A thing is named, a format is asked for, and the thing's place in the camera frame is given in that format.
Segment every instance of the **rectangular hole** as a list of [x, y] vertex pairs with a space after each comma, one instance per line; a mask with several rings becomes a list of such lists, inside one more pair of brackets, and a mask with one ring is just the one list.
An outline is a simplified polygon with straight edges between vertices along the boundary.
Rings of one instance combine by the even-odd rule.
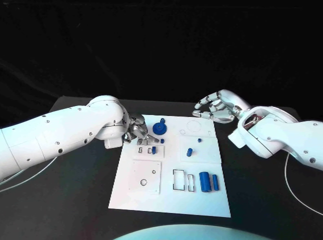
[[184, 171], [173, 169], [173, 190], [184, 191]]
[[187, 191], [194, 191], [194, 176], [190, 174], [187, 175]]

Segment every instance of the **table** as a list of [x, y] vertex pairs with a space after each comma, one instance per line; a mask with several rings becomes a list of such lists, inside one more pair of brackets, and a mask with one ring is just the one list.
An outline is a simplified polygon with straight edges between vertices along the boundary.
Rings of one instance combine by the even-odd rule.
[[[50, 111], [85, 105], [90, 98], [60, 97]], [[121, 100], [128, 112], [191, 117], [193, 103]], [[294, 109], [281, 107], [297, 118]], [[323, 217], [292, 198], [284, 181], [286, 153], [259, 158], [227, 139], [235, 122], [214, 124], [230, 218], [108, 209], [121, 148], [93, 140], [60, 156], [44, 172], [0, 193], [0, 239], [113, 239], [148, 227], [201, 224], [230, 227], [271, 239], [323, 239]], [[7, 185], [49, 163], [30, 167]], [[291, 157], [288, 183], [299, 199], [323, 212], [323, 172]]]

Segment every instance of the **black curtain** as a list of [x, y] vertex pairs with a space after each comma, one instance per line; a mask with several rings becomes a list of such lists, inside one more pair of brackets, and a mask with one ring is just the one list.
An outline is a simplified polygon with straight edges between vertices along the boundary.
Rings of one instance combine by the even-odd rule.
[[0, 128], [59, 96], [194, 103], [220, 89], [323, 120], [310, 21], [298, 6], [0, 1]]

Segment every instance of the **small blue part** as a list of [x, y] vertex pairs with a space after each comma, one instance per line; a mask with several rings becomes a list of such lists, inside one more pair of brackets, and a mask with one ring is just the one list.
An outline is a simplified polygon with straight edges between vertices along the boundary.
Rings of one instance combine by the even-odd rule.
[[200, 191], [203, 193], [209, 193], [212, 191], [210, 175], [206, 171], [199, 173], [199, 183], [200, 183]]
[[212, 178], [213, 178], [213, 190], [214, 190], [214, 191], [219, 191], [217, 176], [216, 176], [216, 175], [212, 175]]
[[160, 122], [152, 125], [152, 132], [157, 135], [163, 135], [167, 132], [165, 120], [163, 118]]
[[193, 149], [191, 149], [191, 148], [188, 148], [188, 149], [187, 149], [187, 152], [186, 152], [186, 156], [187, 156], [187, 157], [190, 157], [190, 156], [191, 156], [191, 152], [193, 152]]

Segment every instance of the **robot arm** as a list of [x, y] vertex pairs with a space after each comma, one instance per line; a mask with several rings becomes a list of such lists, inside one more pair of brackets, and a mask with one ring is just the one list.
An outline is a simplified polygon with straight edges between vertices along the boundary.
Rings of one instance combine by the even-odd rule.
[[132, 118], [112, 96], [98, 96], [86, 106], [73, 106], [0, 129], [0, 179], [20, 170], [103, 140], [106, 149], [135, 137], [158, 142], [147, 133], [144, 117]]
[[210, 101], [210, 112], [194, 110], [193, 115], [219, 123], [227, 123], [237, 118], [236, 129], [227, 136], [237, 148], [246, 145], [265, 159], [278, 150], [285, 150], [304, 165], [323, 170], [323, 122], [298, 122], [286, 112], [272, 106], [252, 108], [245, 100], [224, 89], [206, 96], [194, 108], [199, 109]]

